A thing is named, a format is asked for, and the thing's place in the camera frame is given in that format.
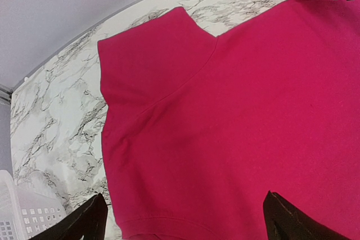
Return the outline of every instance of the black object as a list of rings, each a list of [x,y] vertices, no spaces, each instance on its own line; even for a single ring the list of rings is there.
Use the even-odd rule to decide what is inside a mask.
[[[350,240],[311,219],[277,193],[268,192],[263,208],[269,240]]]
[[[107,205],[104,197],[98,194],[31,240],[104,240],[106,218]]]

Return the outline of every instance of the white container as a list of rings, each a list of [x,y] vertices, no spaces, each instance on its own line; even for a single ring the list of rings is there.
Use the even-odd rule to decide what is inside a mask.
[[[11,175],[0,170],[0,240],[26,240],[66,216],[57,199],[15,186]]]

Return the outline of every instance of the red cloth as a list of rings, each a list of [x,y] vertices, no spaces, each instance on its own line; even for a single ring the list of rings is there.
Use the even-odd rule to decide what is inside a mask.
[[[98,51],[124,238],[267,239],[272,190],[360,239],[359,0],[289,0],[218,37],[175,8]]]

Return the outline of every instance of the gray wall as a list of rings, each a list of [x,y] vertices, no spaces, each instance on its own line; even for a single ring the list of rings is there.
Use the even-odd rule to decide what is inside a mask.
[[[100,20],[137,0],[0,0],[0,84],[24,76]]]
[[[12,174],[10,154],[10,105],[0,101],[0,170]]]

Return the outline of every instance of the marble surface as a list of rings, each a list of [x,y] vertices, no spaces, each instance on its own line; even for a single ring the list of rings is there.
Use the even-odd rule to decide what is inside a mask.
[[[100,93],[97,41],[183,6],[219,35],[284,0],[143,0],[97,25],[54,56],[12,96],[15,183],[58,197],[67,213],[101,192],[109,206],[106,239],[121,239],[101,155],[107,106]]]

